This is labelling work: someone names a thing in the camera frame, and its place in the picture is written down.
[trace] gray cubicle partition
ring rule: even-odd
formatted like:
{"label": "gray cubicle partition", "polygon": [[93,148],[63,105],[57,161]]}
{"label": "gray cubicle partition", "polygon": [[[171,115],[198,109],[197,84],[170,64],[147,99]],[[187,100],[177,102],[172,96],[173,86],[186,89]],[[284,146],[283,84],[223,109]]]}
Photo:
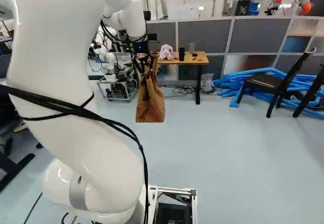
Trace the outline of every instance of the gray cubicle partition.
{"label": "gray cubicle partition", "polygon": [[[300,55],[280,55],[275,67],[282,72],[288,72],[299,58]],[[298,73],[316,76],[321,69],[320,65],[322,63],[324,63],[323,56],[311,56],[304,62]]]}
{"label": "gray cubicle partition", "polygon": [[157,40],[160,42],[150,42],[149,49],[156,51],[161,45],[168,44],[176,50],[176,23],[150,23],[147,24],[148,33],[156,33]]}
{"label": "gray cubicle partition", "polygon": [[322,37],[314,38],[313,42],[309,47],[309,50],[311,50],[313,47],[316,47],[317,53],[324,53],[324,38]]}
{"label": "gray cubicle partition", "polygon": [[[317,20],[313,26],[305,25],[308,20]],[[304,50],[317,47],[317,54],[309,58],[300,73],[317,74],[319,65],[324,63],[324,17],[223,17],[219,20],[188,20],[188,21],[149,21],[149,33],[157,33],[161,45],[169,44],[176,51],[185,47],[188,51],[189,42],[196,44],[196,51],[206,51],[210,64],[204,66],[203,72],[214,73],[214,79],[223,76],[227,62],[233,62],[233,55],[258,56],[266,61],[271,57],[272,64],[260,64],[260,67],[275,66],[287,72],[297,61]],[[306,42],[298,51],[286,49],[291,37],[304,36]],[[159,44],[150,45],[151,50]],[[193,79],[196,75],[195,66],[179,66],[179,79]]]}
{"label": "gray cubicle partition", "polygon": [[235,20],[230,53],[277,53],[290,19]]}
{"label": "gray cubicle partition", "polygon": [[195,43],[196,51],[225,53],[231,20],[179,22],[179,48],[189,50],[189,42]]}

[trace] metal frame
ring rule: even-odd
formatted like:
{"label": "metal frame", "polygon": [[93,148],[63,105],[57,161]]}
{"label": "metal frame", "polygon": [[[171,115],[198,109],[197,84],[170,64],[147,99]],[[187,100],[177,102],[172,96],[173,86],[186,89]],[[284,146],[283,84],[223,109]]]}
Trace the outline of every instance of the metal frame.
{"label": "metal frame", "polygon": [[[192,224],[198,224],[197,207],[198,207],[198,196],[196,189],[175,189],[175,188],[163,188],[153,185],[149,185],[149,208],[148,208],[148,224],[155,224],[155,213],[158,211],[158,198],[161,195],[167,195],[174,200],[184,203],[179,197],[187,196],[190,198],[190,203],[184,204],[191,208]],[[77,216],[73,216],[69,224],[74,224],[77,220]]]}
{"label": "metal frame", "polygon": [[[127,98],[115,98],[115,97],[105,96],[105,93],[103,92],[100,84],[122,84],[126,88]],[[126,101],[126,102],[130,102],[132,100],[132,98],[134,97],[134,95],[136,94],[137,90],[138,90],[138,86],[137,86],[132,93],[128,93],[128,91],[127,91],[127,81],[124,81],[124,82],[118,82],[118,81],[111,82],[111,81],[107,81],[105,77],[98,80],[97,85],[99,87],[99,90],[101,92],[102,97],[106,98],[109,101]]]}

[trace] wooden desk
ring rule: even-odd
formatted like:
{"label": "wooden desk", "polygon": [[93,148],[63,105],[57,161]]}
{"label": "wooden desk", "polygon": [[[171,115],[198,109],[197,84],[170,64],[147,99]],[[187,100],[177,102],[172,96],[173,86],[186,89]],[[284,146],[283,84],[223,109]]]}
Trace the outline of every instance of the wooden desk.
{"label": "wooden desk", "polygon": [[197,84],[196,84],[196,104],[200,104],[200,84],[201,84],[201,71],[203,65],[209,64],[208,57],[206,52],[194,52],[198,56],[195,60],[192,60],[192,55],[189,52],[186,52],[184,61],[179,61],[179,53],[173,52],[174,60],[162,60],[158,61],[158,64],[170,65],[170,64],[178,64],[178,65],[196,65],[198,66],[198,75],[197,75]]}
{"label": "wooden desk", "polygon": [[179,52],[173,52],[174,60],[162,60],[159,61],[159,64],[182,64],[182,65],[206,65],[209,64],[208,57],[206,52],[195,52],[198,57],[195,60],[192,60],[192,55],[189,52],[186,52],[184,56],[184,61],[179,61]]}

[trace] power cord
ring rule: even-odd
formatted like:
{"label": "power cord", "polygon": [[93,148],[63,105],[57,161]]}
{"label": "power cord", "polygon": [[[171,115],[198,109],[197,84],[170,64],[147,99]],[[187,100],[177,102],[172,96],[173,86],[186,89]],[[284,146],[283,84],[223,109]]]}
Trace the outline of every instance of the power cord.
{"label": "power cord", "polygon": [[100,69],[98,69],[98,70],[95,70],[95,69],[92,67],[92,65],[91,65],[89,59],[88,59],[88,63],[89,63],[89,65],[90,65],[90,67],[91,67],[92,72],[98,72],[98,71],[100,71],[100,70],[102,69],[102,62],[101,62],[101,60],[100,60]]}
{"label": "power cord", "polygon": [[29,219],[29,217],[30,217],[32,211],[34,210],[34,208],[35,208],[37,202],[39,201],[39,199],[41,198],[42,195],[43,195],[43,193],[41,193],[41,194],[38,196],[38,198],[36,199],[35,203],[33,204],[32,208],[30,209],[30,211],[29,211],[29,213],[28,213],[28,215],[27,215],[27,217],[26,217],[26,219],[25,219],[25,221],[24,221],[24,224],[26,224],[26,223],[28,222],[28,219]]}
{"label": "power cord", "polygon": [[174,88],[173,93],[179,94],[175,96],[165,96],[164,98],[183,97],[192,94],[195,91],[195,86],[159,86],[159,87]]}

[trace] blue foam tube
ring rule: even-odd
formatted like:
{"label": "blue foam tube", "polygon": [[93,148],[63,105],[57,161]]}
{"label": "blue foam tube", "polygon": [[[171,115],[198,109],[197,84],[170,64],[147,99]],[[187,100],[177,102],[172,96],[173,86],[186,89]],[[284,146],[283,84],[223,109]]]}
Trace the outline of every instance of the blue foam tube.
{"label": "blue foam tube", "polygon": [[288,87],[287,88],[287,91],[308,91],[308,90],[309,87],[294,87],[294,88]]}
{"label": "blue foam tube", "polygon": [[273,71],[273,70],[281,72],[280,70],[277,70],[277,69],[274,69],[274,68],[258,68],[258,69],[240,71],[240,72],[236,72],[236,73],[230,73],[230,74],[228,74],[226,76],[223,76],[222,78],[220,78],[218,80],[214,80],[213,83],[216,86],[216,85],[228,80],[231,77],[246,76],[246,75],[250,75],[250,74],[269,72],[269,71]]}
{"label": "blue foam tube", "polygon": [[231,82],[223,82],[219,84],[220,88],[230,88],[232,86],[236,86],[237,83],[231,83]]}
{"label": "blue foam tube", "polygon": [[233,100],[231,101],[231,103],[229,104],[229,106],[238,108],[237,100],[238,100],[238,96],[241,93],[241,91],[242,91],[242,87],[237,91],[235,97],[233,98]]}
{"label": "blue foam tube", "polygon": [[237,92],[238,92],[238,90],[236,90],[236,91],[230,91],[230,92],[227,92],[226,94],[222,95],[222,97],[231,97],[231,96],[236,95]]}

